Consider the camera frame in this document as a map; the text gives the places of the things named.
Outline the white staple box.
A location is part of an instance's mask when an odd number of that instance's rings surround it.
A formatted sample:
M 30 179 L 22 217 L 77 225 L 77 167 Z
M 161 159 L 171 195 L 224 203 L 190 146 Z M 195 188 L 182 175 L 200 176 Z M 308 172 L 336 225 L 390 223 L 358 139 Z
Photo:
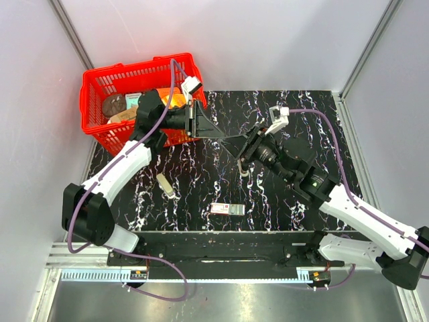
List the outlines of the white staple box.
M 242 204 L 212 203 L 210 212 L 218 215 L 244 216 L 245 206 Z

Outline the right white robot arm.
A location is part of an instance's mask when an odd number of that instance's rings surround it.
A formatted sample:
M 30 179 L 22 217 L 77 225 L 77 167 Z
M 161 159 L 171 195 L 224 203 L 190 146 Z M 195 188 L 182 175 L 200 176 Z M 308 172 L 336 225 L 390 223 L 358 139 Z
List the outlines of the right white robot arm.
M 307 142 L 293 138 L 284 144 L 262 127 L 221 140 L 221 145 L 243 166 L 260 162 L 290 186 L 310 208 L 340 219 L 367 241 L 317 233 L 304 250 L 308 263 L 341 261 L 372 268 L 392 284 L 416 289 L 428 261 L 428 227 L 403 224 L 372 207 L 315 164 L 316 153 Z

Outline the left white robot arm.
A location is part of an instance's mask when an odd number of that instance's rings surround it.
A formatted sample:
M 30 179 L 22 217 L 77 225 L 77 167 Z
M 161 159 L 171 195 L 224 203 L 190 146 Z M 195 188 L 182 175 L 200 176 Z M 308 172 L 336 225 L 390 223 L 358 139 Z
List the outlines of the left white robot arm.
M 87 244 L 120 250 L 130 265 L 143 262 L 145 249 L 138 244 L 139 237 L 115 223 L 111 205 L 129 180 L 157 158 L 168 129 L 182 129 L 191 138 L 224 137 L 204 114 L 201 101 L 166 109 L 157 90 L 145 92 L 139 97 L 134 129 L 122 150 L 92 178 L 64 189 L 62 228 L 68 239 L 77 236 Z

